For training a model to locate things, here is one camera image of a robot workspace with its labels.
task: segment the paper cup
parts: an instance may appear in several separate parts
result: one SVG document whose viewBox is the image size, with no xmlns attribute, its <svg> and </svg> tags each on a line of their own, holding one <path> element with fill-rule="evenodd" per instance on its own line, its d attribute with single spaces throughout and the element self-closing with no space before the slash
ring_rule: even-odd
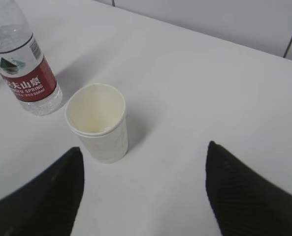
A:
<svg viewBox="0 0 292 236">
<path fill-rule="evenodd" d="M 102 163 L 120 160 L 128 150 L 123 95 L 103 84 L 86 86 L 70 99 L 65 118 L 92 157 Z"/>
</svg>

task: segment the cup rim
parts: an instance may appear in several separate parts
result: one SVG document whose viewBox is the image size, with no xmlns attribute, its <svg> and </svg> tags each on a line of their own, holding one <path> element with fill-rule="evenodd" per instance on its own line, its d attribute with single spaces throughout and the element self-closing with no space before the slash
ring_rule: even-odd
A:
<svg viewBox="0 0 292 236">
<path fill-rule="evenodd" d="M 110 128 L 109 130 L 107 131 L 103 131 L 103 132 L 100 132 L 100 133 L 87 133 L 87 132 L 83 132 L 83 131 L 80 131 L 76 128 L 74 128 L 68 118 L 67 118 L 67 111 L 68 111 L 68 108 L 69 108 L 69 105 L 70 105 L 70 102 L 71 100 L 74 98 L 75 95 L 79 94 L 82 90 L 88 88 L 88 87 L 92 87 L 92 86 L 95 86 L 95 85 L 102 85 L 102 86 L 107 86 L 107 87 L 110 87 L 112 89 L 114 89 L 116 92 L 119 93 L 119 95 L 121 96 L 123 102 L 124 102 L 124 110 L 123 110 L 123 113 L 121 115 L 121 118 L 116 122 L 116 124 L 114 126 L 112 126 L 112 128 Z M 93 83 L 93 84 L 90 84 L 90 85 L 86 85 L 82 88 L 80 88 L 77 92 L 74 93 L 73 96 L 71 96 L 71 98 L 69 99 L 69 101 L 67 102 L 67 106 L 66 106 L 66 109 L 65 109 L 65 120 L 69 126 L 69 128 L 77 135 L 80 135 L 80 136 L 83 136 L 83 137 L 100 137 L 100 136 L 104 136 L 104 135 L 107 135 L 109 133 L 111 133 L 112 131 L 114 131 L 124 120 L 125 118 L 125 115 L 126 115 L 126 102 L 125 102 L 125 99 L 124 99 L 124 96 L 122 95 L 122 93 L 117 89 L 115 88 L 114 86 L 111 86 L 111 85 L 106 85 L 106 84 L 100 84 L 100 83 Z"/>
</svg>

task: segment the white table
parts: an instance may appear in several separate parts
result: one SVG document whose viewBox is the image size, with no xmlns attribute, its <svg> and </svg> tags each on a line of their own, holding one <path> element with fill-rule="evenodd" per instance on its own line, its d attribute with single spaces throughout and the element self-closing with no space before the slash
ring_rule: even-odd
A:
<svg viewBox="0 0 292 236">
<path fill-rule="evenodd" d="M 24 112 L 0 79 L 0 198 L 82 148 L 75 236 L 219 236 L 205 192 L 210 140 L 292 193 L 292 61 L 90 0 L 18 0 L 65 101 L 111 84 L 128 105 L 130 150 L 92 159 L 64 108 Z"/>
</svg>

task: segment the bottle label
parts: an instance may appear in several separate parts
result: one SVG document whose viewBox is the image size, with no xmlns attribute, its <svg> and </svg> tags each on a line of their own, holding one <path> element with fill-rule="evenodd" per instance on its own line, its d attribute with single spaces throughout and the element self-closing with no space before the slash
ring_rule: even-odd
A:
<svg viewBox="0 0 292 236">
<path fill-rule="evenodd" d="M 24 102 L 49 96 L 57 85 L 33 35 L 20 48 L 0 53 L 0 74 L 16 97 Z"/>
</svg>

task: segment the water bottle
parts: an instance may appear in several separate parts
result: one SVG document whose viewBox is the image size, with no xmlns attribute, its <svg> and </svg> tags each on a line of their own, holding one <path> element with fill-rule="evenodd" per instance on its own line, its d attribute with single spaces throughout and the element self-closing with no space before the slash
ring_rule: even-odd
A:
<svg viewBox="0 0 292 236">
<path fill-rule="evenodd" d="M 0 0 L 0 75 L 28 112 L 42 116 L 60 105 L 61 89 L 14 0 Z"/>
</svg>

